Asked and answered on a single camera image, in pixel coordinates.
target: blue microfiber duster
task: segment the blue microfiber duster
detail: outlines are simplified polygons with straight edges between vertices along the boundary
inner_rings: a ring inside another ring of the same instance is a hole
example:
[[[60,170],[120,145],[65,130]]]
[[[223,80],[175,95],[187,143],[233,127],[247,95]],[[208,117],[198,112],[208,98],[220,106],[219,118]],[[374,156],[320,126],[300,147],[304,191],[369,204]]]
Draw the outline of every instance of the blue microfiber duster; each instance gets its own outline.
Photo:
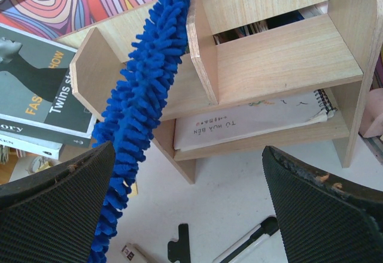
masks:
[[[102,113],[104,122],[95,126],[94,147],[112,141],[116,152],[113,174],[97,224],[88,262],[106,262],[110,238],[117,234],[117,219],[127,207],[127,195],[136,179],[138,162],[153,139],[174,82],[180,57],[187,46],[186,18],[190,0],[158,0],[149,11],[144,33],[129,57],[125,80],[117,82]]]

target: colorful wall tapestry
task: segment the colorful wall tapestry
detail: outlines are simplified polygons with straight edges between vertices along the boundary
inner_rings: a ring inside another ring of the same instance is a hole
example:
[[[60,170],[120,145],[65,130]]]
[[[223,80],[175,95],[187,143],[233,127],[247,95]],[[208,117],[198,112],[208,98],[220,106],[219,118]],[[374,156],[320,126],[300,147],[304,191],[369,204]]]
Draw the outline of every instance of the colorful wall tapestry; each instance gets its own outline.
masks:
[[[0,22],[56,38],[152,0],[3,0]]]

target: wooden desk organizer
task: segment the wooden desk organizer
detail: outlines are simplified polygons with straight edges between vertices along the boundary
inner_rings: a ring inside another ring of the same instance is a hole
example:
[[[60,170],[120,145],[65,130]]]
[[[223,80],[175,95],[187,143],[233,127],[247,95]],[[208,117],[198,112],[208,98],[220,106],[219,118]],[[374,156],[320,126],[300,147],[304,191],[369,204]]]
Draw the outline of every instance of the wooden desk organizer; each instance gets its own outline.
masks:
[[[348,167],[383,43],[383,0],[191,1],[190,54],[183,56],[153,140],[185,179],[194,183],[197,158],[317,140],[333,140]],[[329,1],[328,14],[214,44],[213,34],[324,1]],[[110,90],[121,78],[121,63],[128,60],[130,44],[142,33],[152,5],[58,39],[79,48],[71,64],[74,93],[100,120]],[[176,118],[319,88],[327,88],[339,109],[326,123],[186,152],[173,148]]]

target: spiral notebook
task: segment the spiral notebook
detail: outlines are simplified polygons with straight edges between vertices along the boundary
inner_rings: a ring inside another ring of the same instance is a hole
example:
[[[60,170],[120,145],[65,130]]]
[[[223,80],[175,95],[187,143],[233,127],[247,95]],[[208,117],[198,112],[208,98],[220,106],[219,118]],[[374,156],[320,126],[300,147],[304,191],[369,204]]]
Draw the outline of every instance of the spiral notebook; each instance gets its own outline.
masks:
[[[335,111],[325,91],[319,89],[184,117],[175,123],[174,149],[193,150],[325,122]]]

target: white table surface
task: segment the white table surface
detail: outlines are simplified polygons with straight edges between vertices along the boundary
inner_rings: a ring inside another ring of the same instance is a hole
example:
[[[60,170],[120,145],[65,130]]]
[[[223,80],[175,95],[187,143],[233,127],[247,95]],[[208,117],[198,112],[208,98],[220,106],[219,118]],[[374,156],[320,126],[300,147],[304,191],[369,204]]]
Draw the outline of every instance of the white table surface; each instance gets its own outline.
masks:
[[[350,168],[342,169],[331,141],[283,151],[350,181],[383,191],[383,167],[361,139]],[[108,262],[127,262],[120,251],[137,244],[156,263],[168,263],[168,241],[189,224],[192,263],[211,263],[266,217],[275,214],[262,168],[262,151],[200,159],[189,185],[153,146],[138,173],[138,195],[129,200],[111,240]],[[278,231],[243,263],[285,263]]]

